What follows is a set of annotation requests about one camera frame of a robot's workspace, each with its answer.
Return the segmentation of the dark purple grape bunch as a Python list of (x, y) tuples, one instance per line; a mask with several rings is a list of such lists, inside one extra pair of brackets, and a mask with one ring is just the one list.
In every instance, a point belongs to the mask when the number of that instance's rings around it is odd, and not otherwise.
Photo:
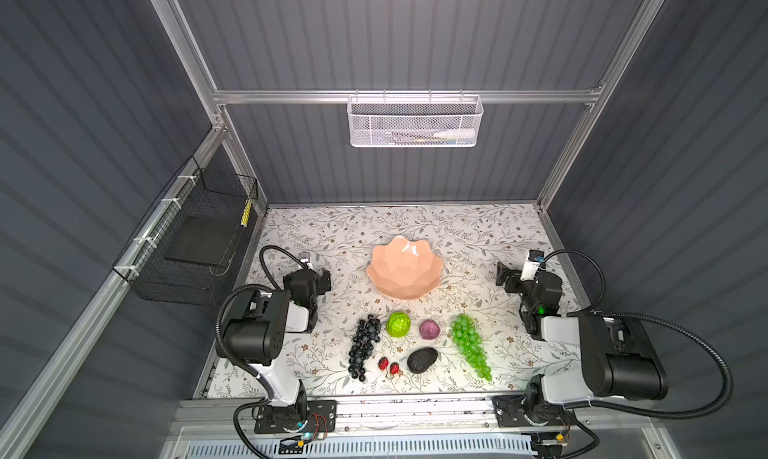
[(373, 350), (380, 341), (381, 320), (373, 314), (359, 319), (348, 353), (348, 372), (352, 379), (360, 382), (367, 380), (365, 364), (373, 356)]

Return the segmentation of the green grape bunch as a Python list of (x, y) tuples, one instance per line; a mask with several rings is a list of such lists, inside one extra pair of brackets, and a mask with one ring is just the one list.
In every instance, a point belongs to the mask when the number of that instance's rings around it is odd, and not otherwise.
[(451, 337), (461, 355), (468, 362), (479, 378), (492, 380), (491, 368), (487, 363), (487, 354), (483, 349), (474, 321), (466, 314), (459, 314), (451, 323)]

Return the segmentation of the pink faceted fruit bowl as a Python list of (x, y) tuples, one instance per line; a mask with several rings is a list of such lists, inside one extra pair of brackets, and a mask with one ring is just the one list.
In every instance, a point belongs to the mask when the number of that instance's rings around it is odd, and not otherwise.
[(368, 277), (384, 295), (412, 300), (425, 296), (440, 284), (444, 260), (435, 255), (426, 240), (394, 237), (389, 243), (376, 245)]

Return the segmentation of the bright green round fruit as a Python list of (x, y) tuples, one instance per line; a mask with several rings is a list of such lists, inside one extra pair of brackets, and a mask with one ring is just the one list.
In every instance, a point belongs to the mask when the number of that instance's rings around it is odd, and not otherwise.
[(394, 338), (405, 337), (410, 330), (411, 319), (409, 315), (402, 311), (395, 311), (390, 314), (386, 324), (387, 333)]

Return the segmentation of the red cherry pair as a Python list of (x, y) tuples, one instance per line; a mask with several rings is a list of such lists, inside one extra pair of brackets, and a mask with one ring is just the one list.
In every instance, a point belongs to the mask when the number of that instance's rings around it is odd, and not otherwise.
[(380, 358), (377, 366), (388, 379), (393, 379), (401, 374), (400, 364), (396, 361), (390, 361), (387, 357)]

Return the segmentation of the purple round fruit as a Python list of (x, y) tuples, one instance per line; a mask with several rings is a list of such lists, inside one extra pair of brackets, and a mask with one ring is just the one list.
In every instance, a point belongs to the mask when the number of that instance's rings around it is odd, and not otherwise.
[(419, 334), (422, 339), (435, 340), (440, 336), (440, 333), (441, 328), (439, 324), (432, 319), (424, 320), (419, 325)]

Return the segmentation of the dark avocado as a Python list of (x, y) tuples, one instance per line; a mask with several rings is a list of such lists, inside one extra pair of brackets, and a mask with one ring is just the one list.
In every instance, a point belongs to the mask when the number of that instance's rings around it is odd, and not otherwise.
[(412, 374), (423, 374), (437, 361), (438, 356), (438, 351), (433, 347), (417, 349), (408, 356), (407, 368)]

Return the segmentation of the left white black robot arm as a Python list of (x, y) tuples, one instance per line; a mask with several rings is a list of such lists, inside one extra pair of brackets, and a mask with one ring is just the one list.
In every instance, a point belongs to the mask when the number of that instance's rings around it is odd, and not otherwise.
[(219, 306), (214, 325), (217, 355), (257, 380), (273, 408), (306, 408), (306, 391), (282, 353), (285, 336), (309, 334), (318, 322), (318, 299), (331, 290), (331, 273), (300, 268), (274, 289), (235, 288)]

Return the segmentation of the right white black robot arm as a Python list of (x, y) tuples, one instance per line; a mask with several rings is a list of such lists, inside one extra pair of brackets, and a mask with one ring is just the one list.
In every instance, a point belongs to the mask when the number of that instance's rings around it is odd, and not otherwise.
[(520, 297), (518, 315), (536, 340), (579, 348), (579, 365), (555, 374), (533, 376), (521, 405), (531, 420), (541, 421), (563, 406), (601, 398), (661, 400), (668, 379), (637, 319), (605, 319), (592, 314), (559, 314), (563, 280), (536, 261), (511, 269), (499, 262), (495, 284)]

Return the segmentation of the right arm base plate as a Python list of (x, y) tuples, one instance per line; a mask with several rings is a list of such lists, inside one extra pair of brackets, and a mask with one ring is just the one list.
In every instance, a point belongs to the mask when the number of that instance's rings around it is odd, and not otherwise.
[(540, 399), (527, 399), (524, 395), (501, 395), (493, 396), (491, 401), (500, 427), (571, 426), (561, 406)]

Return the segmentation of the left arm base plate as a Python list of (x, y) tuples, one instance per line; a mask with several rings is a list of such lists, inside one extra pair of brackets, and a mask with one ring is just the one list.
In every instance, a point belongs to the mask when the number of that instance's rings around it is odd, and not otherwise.
[(260, 406), (253, 413), (256, 434), (333, 432), (337, 402), (313, 400), (292, 406)]

